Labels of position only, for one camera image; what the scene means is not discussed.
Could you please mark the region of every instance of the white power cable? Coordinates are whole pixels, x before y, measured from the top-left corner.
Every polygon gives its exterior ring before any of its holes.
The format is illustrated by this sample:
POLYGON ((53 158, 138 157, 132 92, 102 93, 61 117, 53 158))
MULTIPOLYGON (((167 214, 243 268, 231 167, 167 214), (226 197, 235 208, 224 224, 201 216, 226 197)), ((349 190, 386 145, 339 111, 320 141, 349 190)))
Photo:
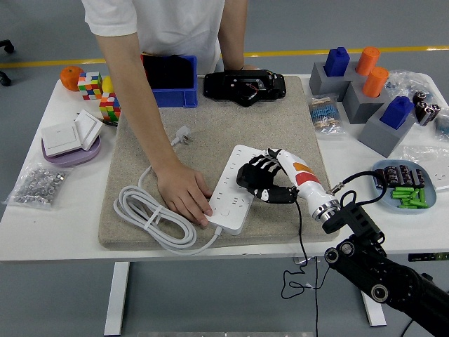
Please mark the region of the white power cable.
MULTIPOLYGON (((176 138, 172 141, 172 146, 179 142, 187 142, 190 130, 183 126, 176 133, 176 138)), ((194 251, 183 251, 192 247, 196 241, 195 227, 183 216, 163 207, 150 193, 142 188, 142 181, 151 171, 147 168, 140 176, 138 186, 126 186, 120 193, 119 198, 114 201, 114 210, 124 220, 132 223, 148 232, 166 250, 181 256, 191 256, 201 253, 212 245, 222 232, 221 227, 217 227, 212 239, 200 249, 194 251), (177 239, 163 232, 158 224, 160 219, 166 219, 179 225, 184 231, 184 237, 177 239)))

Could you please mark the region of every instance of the rubik's cube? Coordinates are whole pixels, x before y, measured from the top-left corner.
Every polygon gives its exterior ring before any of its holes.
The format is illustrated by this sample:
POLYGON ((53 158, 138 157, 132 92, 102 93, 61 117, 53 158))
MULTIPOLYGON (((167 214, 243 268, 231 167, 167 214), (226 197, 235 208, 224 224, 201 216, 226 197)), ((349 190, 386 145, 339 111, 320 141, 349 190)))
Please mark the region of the rubik's cube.
POLYGON ((78 79, 78 88, 84 100, 99 100, 102 97, 102 79, 99 72, 82 72, 78 79))
POLYGON ((118 121, 121 108, 115 93, 103 93, 100 101, 100 111, 106 121, 118 121))

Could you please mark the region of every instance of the orange cylinder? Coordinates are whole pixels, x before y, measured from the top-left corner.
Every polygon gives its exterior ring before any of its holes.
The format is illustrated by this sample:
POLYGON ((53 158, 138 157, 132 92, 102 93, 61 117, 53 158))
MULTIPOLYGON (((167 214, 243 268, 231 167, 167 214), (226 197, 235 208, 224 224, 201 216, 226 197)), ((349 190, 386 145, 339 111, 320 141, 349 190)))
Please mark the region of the orange cylinder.
POLYGON ((356 72, 362 76, 368 76, 379 60, 380 51, 376 47, 365 47, 358 60, 356 72))
POLYGON ((371 98, 379 97, 388 76, 388 70, 385 68, 374 67, 362 88, 363 93, 371 98))

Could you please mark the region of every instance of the white t-shirt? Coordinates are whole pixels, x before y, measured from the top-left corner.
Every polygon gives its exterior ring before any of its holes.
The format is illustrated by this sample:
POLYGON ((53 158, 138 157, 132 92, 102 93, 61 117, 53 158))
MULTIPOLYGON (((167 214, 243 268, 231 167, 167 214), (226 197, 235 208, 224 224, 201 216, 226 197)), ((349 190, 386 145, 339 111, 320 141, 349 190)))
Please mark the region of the white t-shirt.
POLYGON ((220 57, 218 30, 225 0, 82 0, 91 32, 104 37, 137 32, 141 51, 195 55, 198 74, 220 57))

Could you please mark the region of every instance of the power strip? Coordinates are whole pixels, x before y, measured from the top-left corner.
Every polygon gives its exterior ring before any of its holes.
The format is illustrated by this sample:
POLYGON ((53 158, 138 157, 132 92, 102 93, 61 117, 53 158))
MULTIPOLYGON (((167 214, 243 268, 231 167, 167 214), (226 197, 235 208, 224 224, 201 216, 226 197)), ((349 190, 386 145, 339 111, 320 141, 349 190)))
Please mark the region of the power strip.
POLYGON ((238 235, 243 229, 246 216, 254 196, 237 185, 239 169, 253 157, 262 154, 261 150, 245 145, 237 145, 213 191, 209 204, 213 215, 206 216, 213 226, 220 226, 230 235, 238 235))

